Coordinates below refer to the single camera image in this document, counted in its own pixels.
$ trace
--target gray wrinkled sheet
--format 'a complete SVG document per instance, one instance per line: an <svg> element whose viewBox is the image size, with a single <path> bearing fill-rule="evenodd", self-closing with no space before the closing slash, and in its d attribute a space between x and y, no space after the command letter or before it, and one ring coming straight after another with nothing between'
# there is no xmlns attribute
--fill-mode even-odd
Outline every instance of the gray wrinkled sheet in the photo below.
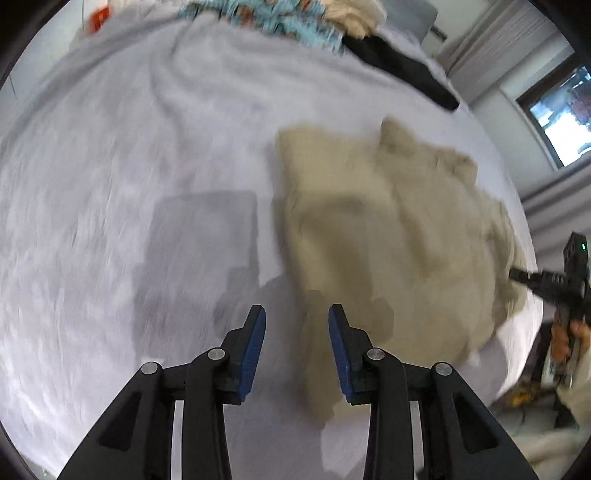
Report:
<svg viewBox="0 0 591 480"><path fill-rule="evenodd" d="M535 268L517 193L465 105L448 113L352 56L165 8L125 11L69 54L0 150L0 418L17 448L58 473L143 362L191 361L261 303L254 389L226 409L234 478L360 478L366 411L322 427L303 401L274 142L304 120L377 139L387 115L476 160ZM460 368L485 401L517 378L540 320L530 300Z"/></svg>

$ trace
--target black cloth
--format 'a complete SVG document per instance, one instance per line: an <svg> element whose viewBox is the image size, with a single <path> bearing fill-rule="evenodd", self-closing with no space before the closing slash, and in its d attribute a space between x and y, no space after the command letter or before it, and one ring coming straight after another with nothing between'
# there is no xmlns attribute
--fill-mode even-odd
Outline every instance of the black cloth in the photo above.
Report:
<svg viewBox="0 0 591 480"><path fill-rule="evenodd" d="M412 85L441 107L453 111L460 106L456 97L433 78L424 63L394 50L383 38L373 36L360 40L346 35L343 45L360 60Z"/></svg>

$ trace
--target white fabric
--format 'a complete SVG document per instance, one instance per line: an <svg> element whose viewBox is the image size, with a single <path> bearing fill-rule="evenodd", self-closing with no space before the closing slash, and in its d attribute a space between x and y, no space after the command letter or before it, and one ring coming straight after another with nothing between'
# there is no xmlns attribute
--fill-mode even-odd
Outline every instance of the white fabric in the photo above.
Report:
<svg viewBox="0 0 591 480"><path fill-rule="evenodd" d="M370 139L385 116L477 162L535 268L515 187L465 105L209 14L125 11L83 41L0 147L0 418L16 447L57 473L144 361L188 362L262 303L253 392L226 409L234 478L360 478L368 417L322 428L304 405L274 145L300 121ZM481 397L518 378L540 317L530 299L460 368Z"/></svg>

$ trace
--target beige towel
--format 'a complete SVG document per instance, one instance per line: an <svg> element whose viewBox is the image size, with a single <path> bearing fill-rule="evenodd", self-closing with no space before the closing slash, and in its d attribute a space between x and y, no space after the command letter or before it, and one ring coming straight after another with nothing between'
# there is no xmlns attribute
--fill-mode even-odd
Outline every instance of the beige towel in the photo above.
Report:
<svg viewBox="0 0 591 480"><path fill-rule="evenodd" d="M525 304L524 267L504 206L475 187L476 166L418 143L394 120L381 143L314 127L280 133L287 242L306 301L309 399L323 420L341 400L327 311L404 362L457 363Z"/></svg>
<svg viewBox="0 0 591 480"><path fill-rule="evenodd" d="M326 7L324 17L343 27L347 34L364 38L386 20L380 0L320 0Z"/></svg>
<svg viewBox="0 0 591 480"><path fill-rule="evenodd" d="M581 357L572 388L559 386L556 391L577 423L591 427L591 350Z"/></svg>

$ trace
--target yellow object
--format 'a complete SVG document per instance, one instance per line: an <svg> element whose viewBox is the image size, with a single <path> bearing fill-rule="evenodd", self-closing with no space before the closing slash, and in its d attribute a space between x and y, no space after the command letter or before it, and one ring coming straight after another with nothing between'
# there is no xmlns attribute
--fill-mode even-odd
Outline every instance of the yellow object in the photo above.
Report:
<svg viewBox="0 0 591 480"><path fill-rule="evenodd" d="M364 38L386 20L380 0L320 0L326 7L324 17L343 27L348 35Z"/></svg>
<svg viewBox="0 0 591 480"><path fill-rule="evenodd" d="M525 304L508 281L524 267L503 204L475 186L476 165L419 143L392 119L379 144L311 126L280 133L286 239L306 305L307 391L323 420L342 399L327 312L411 364L456 364Z"/></svg>

